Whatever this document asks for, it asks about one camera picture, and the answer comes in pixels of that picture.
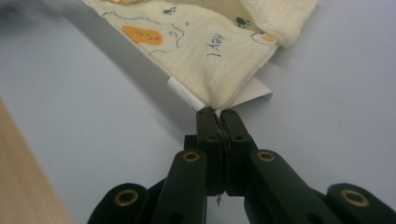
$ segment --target white surface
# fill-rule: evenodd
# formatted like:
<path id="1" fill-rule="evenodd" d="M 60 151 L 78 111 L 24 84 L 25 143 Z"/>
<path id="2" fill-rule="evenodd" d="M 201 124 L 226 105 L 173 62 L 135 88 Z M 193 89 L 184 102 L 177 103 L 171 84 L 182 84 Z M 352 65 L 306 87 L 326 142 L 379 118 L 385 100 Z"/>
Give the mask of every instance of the white surface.
<path id="1" fill-rule="evenodd" d="M 93 11 L 46 2 L 0 3 L 0 95 L 71 217 L 85 223 L 118 184 L 164 178 L 195 115 Z M 258 73 L 273 99 L 235 108 L 257 145 L 313 189 L 352 183 L 393 209 L 395 10 L 390 0 L 321 1 L 297 43 Z M 242 199 L 209 199 L 206 223 L 248 223 Z"/>

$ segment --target cloth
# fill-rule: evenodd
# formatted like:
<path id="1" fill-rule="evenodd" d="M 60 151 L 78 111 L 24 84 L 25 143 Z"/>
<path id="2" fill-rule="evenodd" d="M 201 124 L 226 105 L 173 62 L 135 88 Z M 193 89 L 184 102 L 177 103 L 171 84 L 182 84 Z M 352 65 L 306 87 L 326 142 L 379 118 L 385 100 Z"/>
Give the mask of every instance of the cloth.
<path id="1" fill-rule="evenodd" d="M 317 0 L 83 0 L 196 98 L 226 109 Z"/>

